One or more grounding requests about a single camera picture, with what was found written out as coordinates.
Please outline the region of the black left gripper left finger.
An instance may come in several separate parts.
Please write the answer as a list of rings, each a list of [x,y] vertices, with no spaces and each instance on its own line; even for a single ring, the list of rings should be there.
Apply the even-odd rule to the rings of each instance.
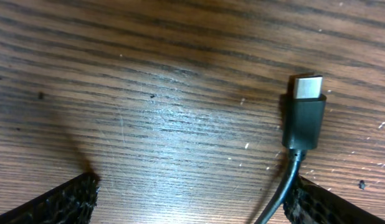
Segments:
[[[97,206],[99,176],[85,172],[0,215],[0,224],[89,224]]]

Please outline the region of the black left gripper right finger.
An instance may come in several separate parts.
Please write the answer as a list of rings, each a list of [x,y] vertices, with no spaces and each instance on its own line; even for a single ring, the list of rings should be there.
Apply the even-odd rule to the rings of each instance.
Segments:
[[[302,176],[291,186],[283,209],[292,224],[385,224],[385,220]]]

